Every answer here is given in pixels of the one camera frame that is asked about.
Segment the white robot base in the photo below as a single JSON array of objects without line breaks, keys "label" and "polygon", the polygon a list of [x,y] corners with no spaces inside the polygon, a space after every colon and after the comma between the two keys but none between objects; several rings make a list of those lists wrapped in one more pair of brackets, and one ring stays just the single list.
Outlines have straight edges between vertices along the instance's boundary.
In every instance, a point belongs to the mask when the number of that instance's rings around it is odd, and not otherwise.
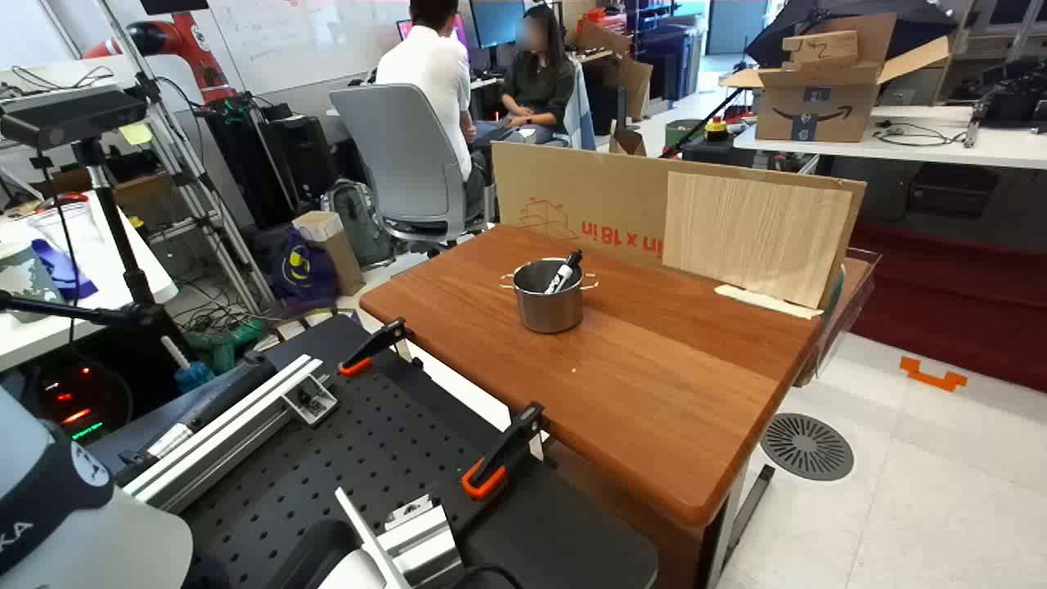
[{"label": "white robot base", "polygon": [[0,589],[178,589],[192,532],[0,392]]}]

